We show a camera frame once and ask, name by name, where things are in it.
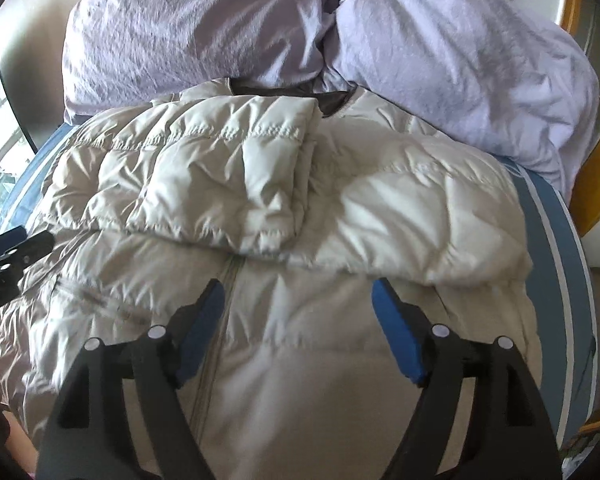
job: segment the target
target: blue striped sheet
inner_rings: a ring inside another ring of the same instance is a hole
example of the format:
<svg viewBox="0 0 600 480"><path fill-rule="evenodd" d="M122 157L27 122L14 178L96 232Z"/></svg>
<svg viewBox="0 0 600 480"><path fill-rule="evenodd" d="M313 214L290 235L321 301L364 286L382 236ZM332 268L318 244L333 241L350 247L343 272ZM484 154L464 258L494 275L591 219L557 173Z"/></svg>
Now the blue striped sheet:
<svg viewBox="0 0 600 480"><path fill-rule="evenodd" d="M0 213L0 233L25 225L42 181L72 128L64 124L35 156ZM593 407L598 356L589 269L561 197L542 178L505 158L525 213L534 268L526 292L536 308L542 343L541 395L558 445L575 434Z"/></svg>

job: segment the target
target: bed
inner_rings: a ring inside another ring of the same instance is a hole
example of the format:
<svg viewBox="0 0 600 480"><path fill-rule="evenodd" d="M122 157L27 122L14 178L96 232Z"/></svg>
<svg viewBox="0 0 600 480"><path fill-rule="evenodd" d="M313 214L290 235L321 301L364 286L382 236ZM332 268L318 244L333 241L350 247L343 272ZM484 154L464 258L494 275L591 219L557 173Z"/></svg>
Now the bed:
<svg viewBox="0 0 600 480"><path fill-rule="evenodd" d="M31 224L42 181L73 133L63 124L40 148L0 213L0 233ZM560 192L537 173L506 157L499 160L509 170L525 215L534 263L526 293L542 344L540 388L560 446L590 415L596 397L598 345L589 269Z"/></svg>

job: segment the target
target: jacket zipper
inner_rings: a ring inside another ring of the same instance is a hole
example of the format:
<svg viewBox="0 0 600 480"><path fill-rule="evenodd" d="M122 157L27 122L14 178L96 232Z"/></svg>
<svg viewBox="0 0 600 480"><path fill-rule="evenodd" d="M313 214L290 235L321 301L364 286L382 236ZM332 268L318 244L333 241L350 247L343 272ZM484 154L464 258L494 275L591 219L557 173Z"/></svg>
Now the jacket zipper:
<svg viewBox="0 0 600 480"><path fill-rule="evenodd" d="M199 371L200 384L198 385L196 400L189 417L189 427L198 444L200 444L200 439L204 431L206 414L208 413L211 401L213 382L216 370L218 369L222 343L224 342L224 335L229 322L229 310L231 308L235 280L243 263L244 258L242 256L232 256L227 264L226 272L223 273L220 280L224 286L224 312L218 323L218 330L206 349L205 358Z"/></svg>

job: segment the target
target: silver screw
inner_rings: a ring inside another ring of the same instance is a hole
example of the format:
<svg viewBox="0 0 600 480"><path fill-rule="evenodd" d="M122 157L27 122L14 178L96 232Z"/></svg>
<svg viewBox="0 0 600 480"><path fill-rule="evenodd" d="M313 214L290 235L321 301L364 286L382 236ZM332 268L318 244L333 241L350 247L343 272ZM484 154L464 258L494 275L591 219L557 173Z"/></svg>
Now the silver screw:
<svg viewBox="0 0 600 480"><path fill-rule="evenodd" d="M149 329L147 335L151 339L160 339L161 337L164 337L166 333L167 329L165 327L163 327L162 325L154 325Z"/></svg>
<svg viewBox="0 0 600 480"><path fill-rule="evenodd" d="M451 334L451 330L446 325L434 325L431 331L437 337L448 337Z"/></svg>
<svg viewBox="0 0 600 480"><path fill-rule="evenodd" d="M97 337L90 337L84 344L84 349L91 351L95 350L98 346L100 346L100 340Z"/></svg>
<svg viewBox="0 0 600 480"><path fill-rule="evenodd" d="M498 346L505 350L511 350L513 348L513 341L506 336L501 336L498 338Z"/></svg>

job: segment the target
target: puffer jacket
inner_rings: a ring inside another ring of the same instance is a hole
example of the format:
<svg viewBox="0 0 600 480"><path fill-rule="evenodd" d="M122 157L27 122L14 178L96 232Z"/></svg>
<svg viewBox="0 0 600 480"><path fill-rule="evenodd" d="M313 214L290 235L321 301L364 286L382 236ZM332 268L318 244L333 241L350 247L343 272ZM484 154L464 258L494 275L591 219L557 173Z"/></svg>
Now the puffer jacket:
<svg viewBox="0 0 600 480"><path fill-rule="evenodd" d="M539 381L506 169L364 89L329 118L225 80L110 110L67 142L43 193L34 230L58 244L0 311L3 387L35 442L87 338L136 338L211 278L226 308L180 400L218 479L382 475L419 390L373 313L378 276L463 337L510 336ZM446 465L470 405L468 384Z"/></svg>

